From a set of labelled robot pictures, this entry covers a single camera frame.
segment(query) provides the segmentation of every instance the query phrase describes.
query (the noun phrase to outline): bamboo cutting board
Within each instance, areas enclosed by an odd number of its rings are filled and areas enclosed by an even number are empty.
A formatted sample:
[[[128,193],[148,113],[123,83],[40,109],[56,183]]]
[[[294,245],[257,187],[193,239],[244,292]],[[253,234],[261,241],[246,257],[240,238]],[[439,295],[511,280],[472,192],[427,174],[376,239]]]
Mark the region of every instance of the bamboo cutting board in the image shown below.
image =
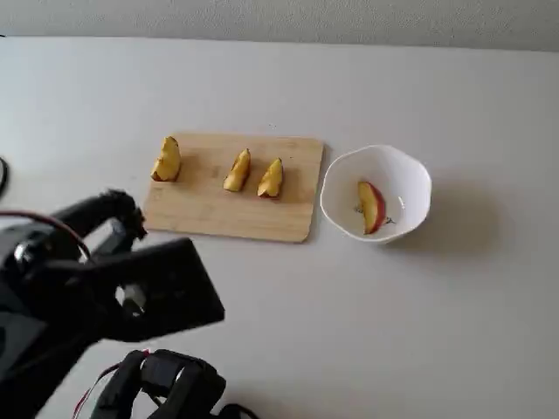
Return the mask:
[[[143,208],[148,229],[282,242],[307,238],[321,168],[320,141],[236,134],[173,137],[181,149],[181,171],[175,182],[151,182]],[[226,191],[224,178],[244,148],[251,151],[251,174],[242,192]],[[284,167],[281,195],[260,198],[260,178],[277,157]]]

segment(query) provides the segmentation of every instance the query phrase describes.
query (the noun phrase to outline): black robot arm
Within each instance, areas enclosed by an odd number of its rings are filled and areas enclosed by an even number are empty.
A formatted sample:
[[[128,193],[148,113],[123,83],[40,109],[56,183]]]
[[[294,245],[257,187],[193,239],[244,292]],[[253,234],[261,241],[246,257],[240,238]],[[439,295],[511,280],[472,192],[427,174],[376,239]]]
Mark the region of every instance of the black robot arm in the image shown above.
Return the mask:
[[[85,262],[75,239],[51,225],[0,232],[0,400],[22,419],[38,413],[98,340],[140,341],[224,319],[188,238],[131,251],[146,232],[124,192],[52,216],[81,237],[105,221],[113,230]]]

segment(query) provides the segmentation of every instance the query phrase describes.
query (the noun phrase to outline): apple slice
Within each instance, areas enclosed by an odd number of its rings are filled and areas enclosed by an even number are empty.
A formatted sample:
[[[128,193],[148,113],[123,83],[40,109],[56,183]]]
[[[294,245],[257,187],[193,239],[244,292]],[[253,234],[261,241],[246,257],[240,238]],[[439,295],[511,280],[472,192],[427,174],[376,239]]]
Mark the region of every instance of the apple slice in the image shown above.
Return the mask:
[[[257,194],[261,198],[277,198],[280,195],[282,183],[283,163],[281,159],[276,159],[272,161],[272,164],[262,176]]]
[[[181,152],[173,137],[165,137],[161,153],[151,170],[151,178],[157,182],[174,182],[181,169]]]
[[[224,180],[224,189],[230,192],[239,192],[244,186],[248,175],[251,173],[251,152],[245,148],[233,162],[233,166]]]
[[[369,182],[359,182],[357,193],[365,219],[365,234],[372,234],[380,229],[386,217],[383,194]]]

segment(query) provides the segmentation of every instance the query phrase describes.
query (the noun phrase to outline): white ceramic bowl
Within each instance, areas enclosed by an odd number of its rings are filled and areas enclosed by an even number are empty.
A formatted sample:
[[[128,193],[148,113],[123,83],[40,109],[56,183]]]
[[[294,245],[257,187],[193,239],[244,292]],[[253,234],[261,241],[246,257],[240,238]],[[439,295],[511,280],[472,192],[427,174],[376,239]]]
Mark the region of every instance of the white ceramic bowl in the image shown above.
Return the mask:
[[[371,182],[386,202],[386,220],[363,233],[357,183]],[[419,161],[391,146],[368,146],[338,157],[328,168],[321,192],[326,218],[356,240],[385,244],[416,229],[431,206],[431,177]]]

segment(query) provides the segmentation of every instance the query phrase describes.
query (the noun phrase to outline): white table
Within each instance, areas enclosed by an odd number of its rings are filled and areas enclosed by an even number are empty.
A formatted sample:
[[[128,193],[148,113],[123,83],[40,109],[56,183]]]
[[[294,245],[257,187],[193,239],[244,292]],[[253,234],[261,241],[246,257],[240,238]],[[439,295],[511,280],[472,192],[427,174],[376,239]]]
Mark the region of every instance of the white table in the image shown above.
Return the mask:
[[[1,39],[0,206],[141,203],[176,130],[314,136],[323,169],[392,144],[434,181],[417,234],[369,247],[317,205],[306,244],[193,237],[226,321],[147,346],[206,359],[263,419],[556,418],[558,76],[539,52]],[[133,347],[91,348],[42,417]]]

